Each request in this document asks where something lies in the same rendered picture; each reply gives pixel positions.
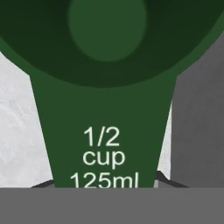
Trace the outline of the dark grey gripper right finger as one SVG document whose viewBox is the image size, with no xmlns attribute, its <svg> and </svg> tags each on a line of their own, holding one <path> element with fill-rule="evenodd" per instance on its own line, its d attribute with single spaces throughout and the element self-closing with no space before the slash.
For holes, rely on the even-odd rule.
<svg viewBox="0 0 224 224">
<path fill-rule="evenodd" d="M 175 181 L 169 180 L 161 171 L 157 171 L 154 187 L 155 188 L 163 188 L 163 187 L 186 188 L 186 185 L 182 185 Z"/>
</svg>

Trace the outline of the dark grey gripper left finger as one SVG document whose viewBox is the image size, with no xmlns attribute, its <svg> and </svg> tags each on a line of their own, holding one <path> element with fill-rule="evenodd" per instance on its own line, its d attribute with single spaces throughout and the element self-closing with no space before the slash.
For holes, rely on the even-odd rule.
<svg viewBox="0 0 224 224">
<path fill-rule="evenodd" d="M 31 188 L 45 188 L 45 187 L 54 187 L 54 181 L 48 180 L 48 181 L 40 183 L 38 185 L 34 185 Z"/>
</svg>

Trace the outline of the green measuring cup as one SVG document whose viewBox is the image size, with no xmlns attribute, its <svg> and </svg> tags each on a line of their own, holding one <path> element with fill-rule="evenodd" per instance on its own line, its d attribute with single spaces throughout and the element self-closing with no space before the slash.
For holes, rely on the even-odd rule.
<svg viewBox="0 0 224 224">
<path fill-rule="evenodd" d="M 153 186 L 176 79 L 223 30 L 224 0 L 0 0 L 55 185 Z"/>
</svg>

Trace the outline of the grey sink basin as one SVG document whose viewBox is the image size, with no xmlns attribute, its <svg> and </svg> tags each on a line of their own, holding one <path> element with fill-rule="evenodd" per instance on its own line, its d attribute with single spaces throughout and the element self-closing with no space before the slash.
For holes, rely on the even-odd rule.
<svg viewBox="0 0 224 224">
<path fill-rule="evenodd" d="M 224 33 L 177 78 L 171 179 L 189 187 L 224 187 Z"/>
</svg>

